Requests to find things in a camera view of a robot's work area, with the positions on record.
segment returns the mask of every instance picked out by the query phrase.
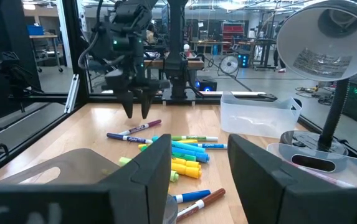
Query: green marker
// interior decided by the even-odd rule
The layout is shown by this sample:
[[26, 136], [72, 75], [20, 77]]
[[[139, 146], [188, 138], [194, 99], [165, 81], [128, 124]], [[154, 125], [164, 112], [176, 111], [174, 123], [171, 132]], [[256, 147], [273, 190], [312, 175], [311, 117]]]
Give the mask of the green marker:
[[[129, 158], [125, 158], [125, 157], [121, 157], [119, 160], [118, 160], [118, 163], [120, 164], [120, 166], [124, 166], [125, 164], [127, 164], [128, 162], [130, 162], [131, 159]], [[179, 175], [177, 174], [176, 171], [171, 171], [170, 173], [170, 181], [171, 182], [175, 182], [179, 179]]]
[[172, 136], [171, 140], [180, 141], [187, 139], [196, 139], [200, 141], [218, 141], [218, 137], [206, 137], [206, 136]]
[[174, 152], [172, 156], [180, 159], [185, 159], [186, 161], [196, 161], [196, 156], [191, 156], [183, 153]]

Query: lamp base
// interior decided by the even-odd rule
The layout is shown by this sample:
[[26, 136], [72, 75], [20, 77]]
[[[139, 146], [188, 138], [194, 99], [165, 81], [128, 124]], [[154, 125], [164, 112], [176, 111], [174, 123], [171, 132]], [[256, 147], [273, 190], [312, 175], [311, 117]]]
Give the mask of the lamp base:
[[[291, 146], [305, 147], [313, 150], [318, 150], [318, 139], [320, 135], [308, 131], [287, 131], [280, 137], [280, 143]], [[333, 140], [330, 150], [328, 152], [347, 156], [348, 150], [342, 143]]]

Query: red shelving unit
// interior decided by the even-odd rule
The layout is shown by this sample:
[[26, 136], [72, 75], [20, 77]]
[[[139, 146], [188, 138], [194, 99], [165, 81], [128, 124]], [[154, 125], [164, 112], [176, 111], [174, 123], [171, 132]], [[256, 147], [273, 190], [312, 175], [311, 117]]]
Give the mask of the red shelving unit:
[[[239, 38], [243, 38], [244, 24], [240, 22], [223, 22], [221, 24], [222, 30], [222, 41], [232, 42], [232, 37], [239, 36]], [[224, 44], [223, 52], [227, 52], [229, 50], [230, 44]]]

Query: lamp arm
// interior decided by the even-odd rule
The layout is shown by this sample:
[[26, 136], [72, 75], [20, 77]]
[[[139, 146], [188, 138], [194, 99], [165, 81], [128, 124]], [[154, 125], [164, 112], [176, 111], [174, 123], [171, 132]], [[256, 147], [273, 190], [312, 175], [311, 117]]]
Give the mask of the lamp arm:
[[333, 98], [328, 117], [318, 140], [318, 149], [321, 151], [328, 151], [331, 147], [333, 135], [346, 103], [349, 83], [348, 78], [337, 81], [335, 97]]

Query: wooden table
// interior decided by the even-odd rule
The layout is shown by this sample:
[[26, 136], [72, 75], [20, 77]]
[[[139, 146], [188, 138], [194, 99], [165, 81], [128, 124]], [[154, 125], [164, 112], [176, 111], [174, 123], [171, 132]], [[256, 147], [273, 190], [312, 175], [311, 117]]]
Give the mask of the wooden table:
[[[152, 105], [148, 118], [145, 120], [142, 120], [140, 110], [140, 105], [135, 105], [133, 118], [128, 119], [120, 104], [87, 104], [1, 168], [0, 180], [78, 148], [92, 149], [118, 164], [121, 156], [133, 158], [140, 153], [138, 144], [107, 139], [106, 133], [119, 133], [156, 119], [162, 120], [161, 125], [134, 133], [133, 136], [149, 139], [154, 135], [160, 136], [164, 133], [198, 134], [218, 136], [220, 143], [227, 143], [229, 134], [220, 129], [219, 105], [196, 105], [195, 107]], [[245, 138], [262, 148], [270, 143], [278, 142], [278, 139], [258, 136], [245, 136]], [[204, 189], [215, 191], [223, 187], [226, 194], [224, 198], [180, 223], [247, 223], [231, 176], [227, 150], [208, 150], [208, 153], [210, 162], [202, 164], [202, 177], [192, 179], [181, 175], [177, 182], [170, 183], [169, 193], [175, 195]], [[44, 183], [58, 175], [56, 171], [45, 173], [25, 183]], [[180, 204], [179, 208], [183, 209], [189, 204]]]
[[[188, 69], [190, 70], [201, 70], [203, 66], [204, 63], [202, 60], [188, 61]], [[163, 59], [145, 60], [145, 68], [163, 69]]]
[[[38, 39], [51, 39], [52, 42], [52, 46], [54, 48], [54, 53], [55, 53], [55, 59], [56, 59], [56, 63], [58, 65], [58, 69], [59, 72], [63, 72], [63, 68], [60, 66], [60, 62], [59, 62], [59, 56], [58, 56], [58, 48], [56, 46], [56, 38], [58, 38], [57, 35], [30, 35], [29, 36], [30, 39], [32, 40], [32, 45], [33, 45], [33, 54], [34, 54], [34, 58], [36, 58], [36, 47], [34, 45], [34, 41], [33, 40], [38, 40]], [[37, 66], [37, 71], [41, 72], [42, 69], [40, 69], [36, 63]]]
[[198, 50], [198, 46], [199, 45], [202, 45], [204, 47], [209, 45], [211, 47], [210, 54], [213, 54], [213, 49], [212, 49], [213, 45], [216, 45], [216, 44], [220, 45], [221, 46], [220, 55], [222, 55], [222, 50], [223, 50], [224, 44], [231, 44], [228, 41], [218, 42], [218, 41], [201, 41], [201, 40], [200, 41], [191, 41], [191, 43], [194, 44], [194, 49], [195, 50]]

